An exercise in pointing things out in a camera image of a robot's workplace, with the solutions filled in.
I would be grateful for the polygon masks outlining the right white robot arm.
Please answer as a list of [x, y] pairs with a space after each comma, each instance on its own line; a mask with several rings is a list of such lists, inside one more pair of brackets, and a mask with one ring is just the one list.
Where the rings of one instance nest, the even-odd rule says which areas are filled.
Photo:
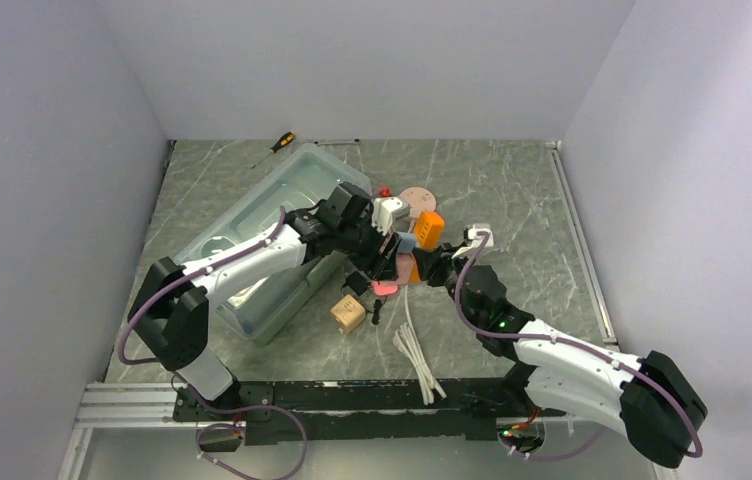
[[639, 357], [565, 334], [512, 304], [492, 267], [453, 249], [416, 248], [413, 256], [421, 280], [446, 290], [484, 348], [513, 361], [502, 391], [509, 411], [574, 414], [619, 433], [666, 468], [703, 455], [699, 429], [708, 409], [669, 356]]

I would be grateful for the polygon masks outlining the dark pink plug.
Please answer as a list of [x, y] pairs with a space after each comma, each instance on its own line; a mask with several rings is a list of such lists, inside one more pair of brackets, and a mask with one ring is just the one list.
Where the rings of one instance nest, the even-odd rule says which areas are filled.
[[379, 297], [388, 297], [398, 292], [399, 286], [378, 281], [371, 283], [373, 294]]

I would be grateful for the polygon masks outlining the blue small adapter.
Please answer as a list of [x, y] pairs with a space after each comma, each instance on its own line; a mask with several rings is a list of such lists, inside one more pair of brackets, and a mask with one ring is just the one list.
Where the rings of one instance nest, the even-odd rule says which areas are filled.
[[418, 246], [417, 237], [410, 232], [398, 232], [398, 254], [409, 254]]

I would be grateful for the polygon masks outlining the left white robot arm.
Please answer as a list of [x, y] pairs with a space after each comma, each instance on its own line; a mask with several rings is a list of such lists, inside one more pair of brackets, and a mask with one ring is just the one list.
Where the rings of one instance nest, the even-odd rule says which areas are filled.
[[279, 272], [344, 254], [367, 279], [394, 280], [402, 241], [397, 220], [411, 207], [400, 197], [374, 197], [350, 182], [312, 207], [288, 211], [249, 240], [200, 260], [152, 264], [127, 319], [158, 363], [182, 378], [216, 420], [231, 417], [240, 383], [209, 346], [211, 313], [234, 294]]

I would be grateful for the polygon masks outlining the black power adapter plug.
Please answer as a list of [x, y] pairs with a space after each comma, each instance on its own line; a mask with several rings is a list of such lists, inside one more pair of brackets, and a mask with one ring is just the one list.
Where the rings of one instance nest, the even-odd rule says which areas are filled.
[[370, 281], [358, 272], [350, 273], [341, 286], [344, 295], [360, 298], [370, 290]]

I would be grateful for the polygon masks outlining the round pink power socket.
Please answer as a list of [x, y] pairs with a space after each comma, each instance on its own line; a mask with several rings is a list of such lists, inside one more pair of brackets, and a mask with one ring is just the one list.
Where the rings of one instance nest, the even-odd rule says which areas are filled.
[[411, 217], [418, 217], [424, 211], [434, 211], [437, 206], [434, 194], [424, 187], [406, 188], [400, 197], [409, 204]]

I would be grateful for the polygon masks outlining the orange power strip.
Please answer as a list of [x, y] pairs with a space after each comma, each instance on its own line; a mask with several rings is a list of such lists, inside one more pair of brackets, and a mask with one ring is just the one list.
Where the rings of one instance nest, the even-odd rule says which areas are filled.
[[423, 211], [413, 222], [410, 232], [417, 240], [418, 249], [432, 251], [439, 244], [445, 227], [444, 219], [435, 211]]

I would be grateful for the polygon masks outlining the pink square socket adapter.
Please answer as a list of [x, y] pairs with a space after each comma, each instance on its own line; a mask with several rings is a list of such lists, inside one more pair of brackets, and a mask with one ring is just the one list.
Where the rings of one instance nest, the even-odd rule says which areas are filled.
[[415, 260], [411, 254], [398, 254], [396, 257], [397, 278], [396, 285], [405, 285], [412, 279], [415, 270]]

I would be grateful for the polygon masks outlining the beige cube socket adapter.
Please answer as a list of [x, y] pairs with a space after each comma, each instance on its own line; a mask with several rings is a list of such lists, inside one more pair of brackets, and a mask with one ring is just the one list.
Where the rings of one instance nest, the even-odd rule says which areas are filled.
[[330, 309], [330, 313], [342, 334], [354, 331], [367, 315], [364, 306], [352, 295], [345, 295]]

